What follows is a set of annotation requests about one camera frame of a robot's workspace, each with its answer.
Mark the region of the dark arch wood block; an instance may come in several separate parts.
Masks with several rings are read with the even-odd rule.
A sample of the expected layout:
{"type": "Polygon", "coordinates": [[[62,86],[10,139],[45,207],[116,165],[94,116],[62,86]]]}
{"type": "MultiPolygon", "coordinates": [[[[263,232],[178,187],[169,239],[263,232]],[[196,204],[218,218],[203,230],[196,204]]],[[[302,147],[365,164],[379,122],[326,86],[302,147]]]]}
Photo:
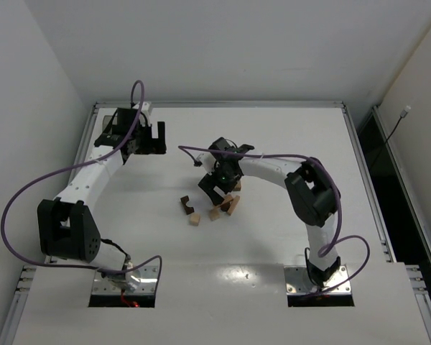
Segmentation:
{"type": "Polygon", "coordinates": [[[182,207],[186,215],[190,215],[195,212],[195,209],[192,206],[188,205],[189,201],[190,201],[190,198],[188,195],[185,195],[180,199],[180,202],[182,204],[182,207]]]}

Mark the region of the clear plastic bin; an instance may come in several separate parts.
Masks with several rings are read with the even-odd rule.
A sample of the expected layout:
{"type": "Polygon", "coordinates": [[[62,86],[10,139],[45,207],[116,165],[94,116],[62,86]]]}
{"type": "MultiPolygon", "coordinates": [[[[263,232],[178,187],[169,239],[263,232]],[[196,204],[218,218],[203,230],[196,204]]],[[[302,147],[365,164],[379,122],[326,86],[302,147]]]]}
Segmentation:
{"type": "Polygon", "coordinates": [[[107,115],[103,117],[102,132],[110,132],[114,122],[114,115],[107,115]]]}

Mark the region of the small light wood cube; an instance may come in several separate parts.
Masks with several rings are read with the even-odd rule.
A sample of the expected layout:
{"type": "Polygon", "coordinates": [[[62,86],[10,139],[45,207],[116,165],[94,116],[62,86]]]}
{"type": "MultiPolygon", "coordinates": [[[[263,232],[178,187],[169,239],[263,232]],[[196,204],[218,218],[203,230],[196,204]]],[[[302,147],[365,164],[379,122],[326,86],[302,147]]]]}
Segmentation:
{"type": "Polygon", "coordinates": [[[190,214],[189,223],[192,226],[199,226],[199,223],[200,223],[200,214],[199,213],[192,213],[192,214],[190,214]]]}

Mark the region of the long light wood block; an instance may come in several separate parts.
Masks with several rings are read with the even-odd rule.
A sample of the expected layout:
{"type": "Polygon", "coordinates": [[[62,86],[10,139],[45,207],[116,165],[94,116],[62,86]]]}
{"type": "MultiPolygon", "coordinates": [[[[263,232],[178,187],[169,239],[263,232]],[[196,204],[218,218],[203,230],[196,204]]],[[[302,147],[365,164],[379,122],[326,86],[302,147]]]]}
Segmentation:
{"type": "Polygon", "coordinates": [[[239,195],[236,195],[234,197],[234,199],[231,201],[231,204],[228,208],[228,210],[226,211],[226,213],[231,216],[233,214],[233,212],[235,211],[239,201],[240,201],[241,197],[239,195]]]}

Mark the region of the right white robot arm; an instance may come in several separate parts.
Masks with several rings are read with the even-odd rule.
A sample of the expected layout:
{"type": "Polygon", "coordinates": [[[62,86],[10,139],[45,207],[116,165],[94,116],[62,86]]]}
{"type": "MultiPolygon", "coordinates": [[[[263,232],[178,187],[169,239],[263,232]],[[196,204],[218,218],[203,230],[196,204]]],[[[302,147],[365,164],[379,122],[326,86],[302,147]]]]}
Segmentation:
{"type": "Polygon", "coordinates": [[[215,189],[229,194],[244,176],[284,188],[296,216],[307,229],[309,278],[323,287],[340,267],[335,248],[341,228],[340,192],[333,188],[329,175],[315,158],[297,162],[252,154],[252,150],[254,147],[249,144],[237,147],[218,138],[194,159],[194,165],[206,171],[198,186],[215,206],[224,201],[215,189]]]}

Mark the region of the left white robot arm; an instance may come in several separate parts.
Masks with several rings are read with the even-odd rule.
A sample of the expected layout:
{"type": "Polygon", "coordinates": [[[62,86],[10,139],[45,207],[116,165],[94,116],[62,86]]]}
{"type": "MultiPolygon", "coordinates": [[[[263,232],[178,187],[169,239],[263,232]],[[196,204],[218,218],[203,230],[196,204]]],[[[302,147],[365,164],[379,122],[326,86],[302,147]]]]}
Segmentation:
{"type": "Polygon", "coordinates": [[[115,172],[131,155],[163,155],[167,151],[165,123],[157,122],[157,136],[147,112],[118,108],[93,143],[87,165],[52,200],[37,207],[43,254],[99,267],[101,277],[132,293],[141,283],[129,254],[101,237],[93,217],[98,198],[115,172]]]}

